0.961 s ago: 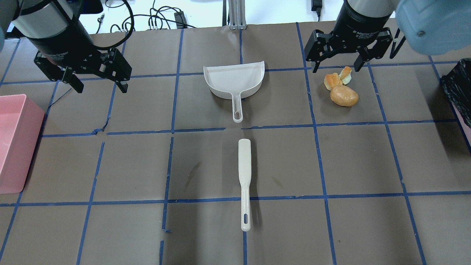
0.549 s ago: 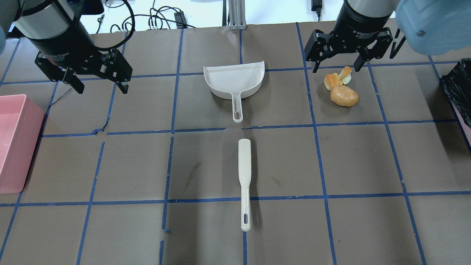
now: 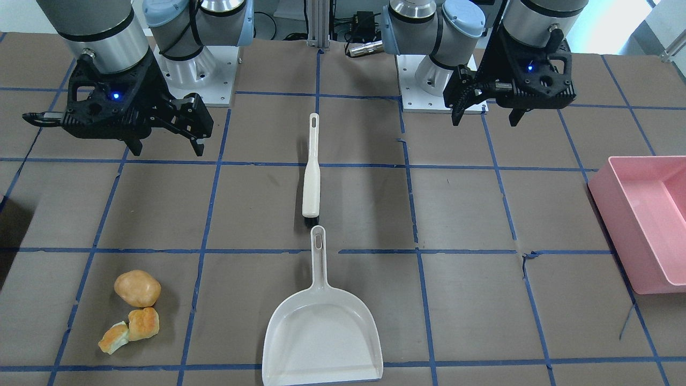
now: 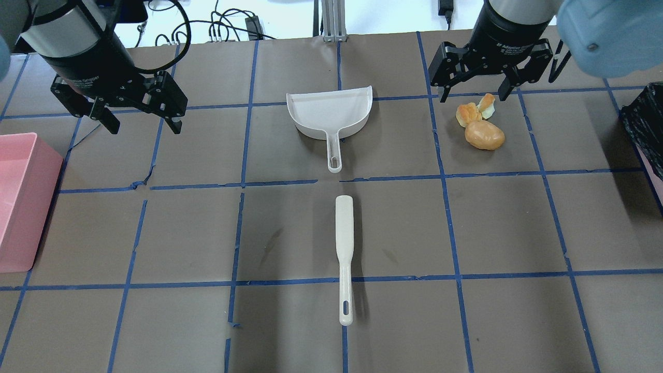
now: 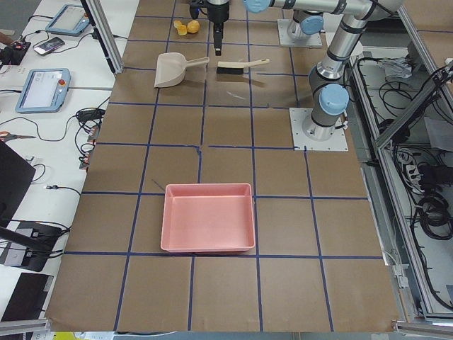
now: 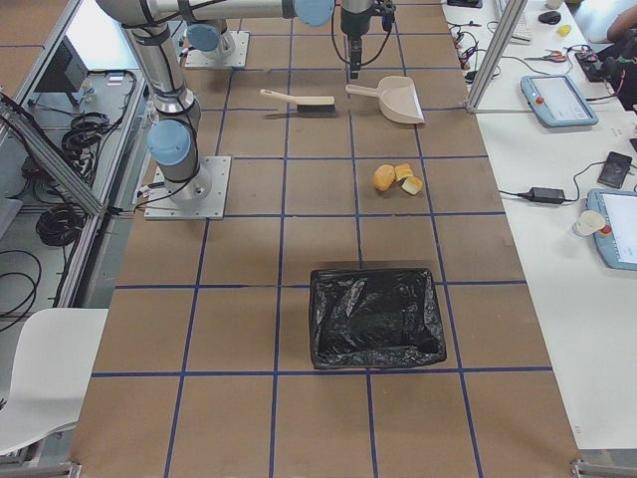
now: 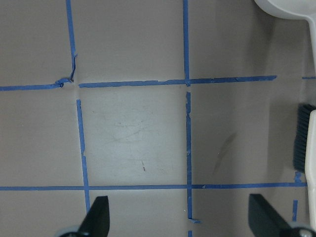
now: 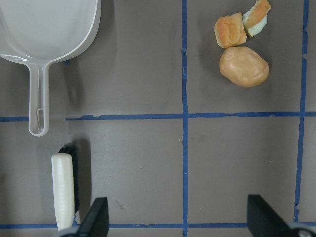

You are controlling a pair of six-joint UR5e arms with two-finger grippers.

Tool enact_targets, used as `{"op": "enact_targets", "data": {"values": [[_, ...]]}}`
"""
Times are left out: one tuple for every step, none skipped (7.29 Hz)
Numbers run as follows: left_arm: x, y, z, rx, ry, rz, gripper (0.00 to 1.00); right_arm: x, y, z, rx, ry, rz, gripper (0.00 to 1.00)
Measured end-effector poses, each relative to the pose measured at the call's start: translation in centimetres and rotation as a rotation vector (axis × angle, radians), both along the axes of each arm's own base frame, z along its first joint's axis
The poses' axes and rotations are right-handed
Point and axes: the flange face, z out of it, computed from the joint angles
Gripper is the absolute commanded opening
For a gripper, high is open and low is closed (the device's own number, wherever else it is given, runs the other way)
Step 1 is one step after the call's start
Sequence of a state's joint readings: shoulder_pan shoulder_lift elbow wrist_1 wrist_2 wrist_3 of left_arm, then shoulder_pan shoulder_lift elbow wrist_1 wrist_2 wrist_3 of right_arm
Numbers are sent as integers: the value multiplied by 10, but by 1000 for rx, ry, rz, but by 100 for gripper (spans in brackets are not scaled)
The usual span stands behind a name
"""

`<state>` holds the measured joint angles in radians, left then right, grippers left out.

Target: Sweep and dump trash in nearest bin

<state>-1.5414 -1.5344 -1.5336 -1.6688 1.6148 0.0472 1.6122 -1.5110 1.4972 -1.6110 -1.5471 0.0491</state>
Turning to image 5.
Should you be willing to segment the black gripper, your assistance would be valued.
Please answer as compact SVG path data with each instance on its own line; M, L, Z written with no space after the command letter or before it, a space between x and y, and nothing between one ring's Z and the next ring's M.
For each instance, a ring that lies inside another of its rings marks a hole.
M207 0L207 17L213 22L213 45L216 56L222 55L224 22L229 19L229 0Z

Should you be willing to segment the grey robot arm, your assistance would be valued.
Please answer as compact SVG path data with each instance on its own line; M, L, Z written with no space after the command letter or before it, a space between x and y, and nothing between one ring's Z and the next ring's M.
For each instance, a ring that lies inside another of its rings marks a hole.
M321 47L320 32L323 30L323 14L318 11L293 11L292 20L286 29L290 46Z
M260 13L269 7L317 11L342 15L328 46L326 56L311 70L309 83L314 100L311 115L302 123L304 134L312 140L331 138L337 119L345 112L350 97L338 83L345 63L350 59L367 23L387 18L396 12L402 1L244 1L246 10Z

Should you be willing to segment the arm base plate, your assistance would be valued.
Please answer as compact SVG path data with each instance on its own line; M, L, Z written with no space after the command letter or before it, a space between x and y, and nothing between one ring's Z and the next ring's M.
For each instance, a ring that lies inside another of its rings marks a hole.
M311 108L290 108L294 149L297 151L347 152L348 144L341 118L335 125L321 127L311 116Z
M313 17L305 18L301 23L292 19L278 19L277 28L280 45L283 47L321 48L320 31L324 20Z

